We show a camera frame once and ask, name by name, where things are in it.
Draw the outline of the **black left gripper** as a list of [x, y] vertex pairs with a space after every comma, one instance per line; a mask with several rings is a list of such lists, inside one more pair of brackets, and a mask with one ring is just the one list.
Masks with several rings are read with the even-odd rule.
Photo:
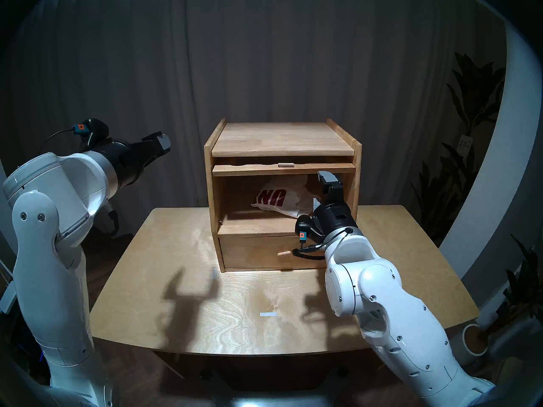
[[118, 187], [125, 187], [136, 182], [149, 164], [170, 150], [170, 139], [162, 132], [154, 132], [135, 143], [113, 138], [106, 138], [98, 143], [98, 152], [114, 168]]

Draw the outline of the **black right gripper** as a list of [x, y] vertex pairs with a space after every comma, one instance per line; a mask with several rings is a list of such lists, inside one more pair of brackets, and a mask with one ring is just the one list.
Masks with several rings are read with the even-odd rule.
[[337, 230], [345, 228], [351, 228], [355, 236], [361, 235], [351, 209], [344, 200], [342, 182], [329, 171], [318, 171], [318, 180], [322, 186], [322, 198], [321, 201], [317, 197], [313, 198], [313, 241], [324, 243]]

